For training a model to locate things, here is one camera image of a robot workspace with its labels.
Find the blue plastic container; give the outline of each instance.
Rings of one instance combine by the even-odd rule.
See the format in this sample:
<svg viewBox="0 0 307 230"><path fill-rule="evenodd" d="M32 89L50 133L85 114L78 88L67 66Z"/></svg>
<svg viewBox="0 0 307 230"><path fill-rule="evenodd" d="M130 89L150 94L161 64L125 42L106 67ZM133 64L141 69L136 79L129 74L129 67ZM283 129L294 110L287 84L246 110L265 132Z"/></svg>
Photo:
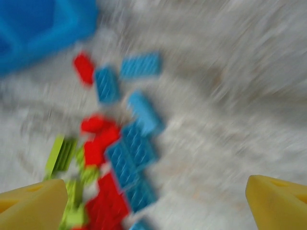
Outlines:
<svg viewBox="0 0 307 230"><path fill-rule="evenodd" d="M96 30L95 0L0 0L0 76Z"/></svg>

